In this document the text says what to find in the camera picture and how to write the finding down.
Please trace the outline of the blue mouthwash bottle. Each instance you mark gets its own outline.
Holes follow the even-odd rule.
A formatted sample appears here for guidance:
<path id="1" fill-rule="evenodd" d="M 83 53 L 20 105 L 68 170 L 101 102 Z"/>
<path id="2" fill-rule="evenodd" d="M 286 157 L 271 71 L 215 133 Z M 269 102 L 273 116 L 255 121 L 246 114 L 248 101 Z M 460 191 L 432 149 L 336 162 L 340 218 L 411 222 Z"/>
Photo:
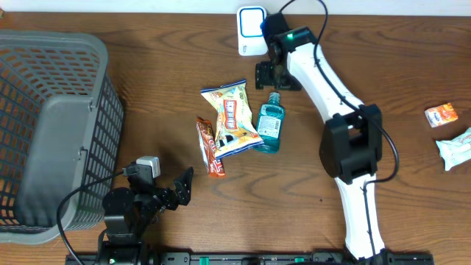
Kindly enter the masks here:
<path id="1" fill-rule="evenodd" d="M 267 103 L 261 105 L 259 111 L 256 130 L 263 139 L 263 143 L 255 146 L 255 150 L 265 153 L 278 152 L 285 114 L 284 107 L 280 105 L 280 94 L 276 91 L 271 92 Z"/>

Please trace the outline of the red brown snack bar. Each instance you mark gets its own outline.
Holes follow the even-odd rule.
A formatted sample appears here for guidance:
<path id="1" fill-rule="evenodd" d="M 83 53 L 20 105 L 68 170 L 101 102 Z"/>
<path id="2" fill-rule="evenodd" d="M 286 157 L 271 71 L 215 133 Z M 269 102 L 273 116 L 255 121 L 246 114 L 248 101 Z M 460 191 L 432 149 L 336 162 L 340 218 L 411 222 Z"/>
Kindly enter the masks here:
<path id="1" fill-rule="evenodd" d="M 216 143 L 213 138 L 213 128 L 209 120 L 196 118 L 196 129 L 199 137 L 199 147 L 208 175 L 213 178 L 226 177 L 223 164 L 216 159 Z"/>

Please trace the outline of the yellow wet wipes bag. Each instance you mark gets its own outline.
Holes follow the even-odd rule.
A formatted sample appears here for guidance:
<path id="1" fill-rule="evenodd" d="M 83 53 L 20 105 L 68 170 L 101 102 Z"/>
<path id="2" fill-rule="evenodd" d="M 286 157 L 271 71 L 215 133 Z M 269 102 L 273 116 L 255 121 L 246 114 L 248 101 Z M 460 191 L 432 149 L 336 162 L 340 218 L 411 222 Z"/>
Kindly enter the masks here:
<path id="1" fill-rule="evenodd" d="M 252 125 L 252 111 L 246 92 L 245 79 L 222 85 L 218 88 L 204 88 L 201 95 L 216 110 L 216 159 L 235 155 L 260 146 L 262 137 Z"/>

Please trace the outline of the orange small box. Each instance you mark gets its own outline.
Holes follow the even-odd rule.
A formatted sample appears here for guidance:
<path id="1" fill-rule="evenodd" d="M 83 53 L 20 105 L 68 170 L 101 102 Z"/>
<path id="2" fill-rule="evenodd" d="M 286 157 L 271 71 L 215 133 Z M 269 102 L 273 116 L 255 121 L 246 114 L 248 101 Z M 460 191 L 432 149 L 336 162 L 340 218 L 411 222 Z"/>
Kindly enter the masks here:
<path id="1" fill-rule="evenodd" d="M 428 108 L 425 110 L 425 117 L 432 128 L 458 120 L 458 114 L 449 102 L 437 107 Z"/>

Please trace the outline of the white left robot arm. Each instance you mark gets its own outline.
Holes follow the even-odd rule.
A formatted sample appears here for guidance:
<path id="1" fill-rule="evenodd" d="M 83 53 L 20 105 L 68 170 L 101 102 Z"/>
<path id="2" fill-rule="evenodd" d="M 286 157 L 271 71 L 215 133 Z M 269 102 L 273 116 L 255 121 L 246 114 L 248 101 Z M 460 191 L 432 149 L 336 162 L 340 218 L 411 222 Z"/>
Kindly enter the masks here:
<path id="1" fill-rule="evenodd" d="M 158 254 L 143 240 L 144 232 L 159 213 L 191 201 L 194 169 L 190 166 L 176 178 L 174 189 L 157 187 L 150 166 L 131 163 L 124 167 L 124 176 L 130 186 L 114 188 L 102 201 L 107 240 L 101 243 L 95 263 L 159 264 Z"/>

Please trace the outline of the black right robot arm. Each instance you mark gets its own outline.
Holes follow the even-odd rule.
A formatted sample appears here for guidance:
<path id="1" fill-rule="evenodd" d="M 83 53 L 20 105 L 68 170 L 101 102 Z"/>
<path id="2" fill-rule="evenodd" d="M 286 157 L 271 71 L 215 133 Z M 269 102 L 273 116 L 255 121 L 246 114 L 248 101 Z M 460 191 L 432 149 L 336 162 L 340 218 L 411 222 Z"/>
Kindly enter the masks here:
<path id="1" fill-rule="evenodd" d="M 263 20 L 261 32 L 269 60 L 256 65 L 255 87 L 307 92 L 324 123 L 319 156 L 340 191 L 347 251 L 359 262 L 379 264 L 385 250 L 375 205 L 381 111 L 349 92 L 306 26 L 290 29 L 284 15 L 275 13 Z"/>

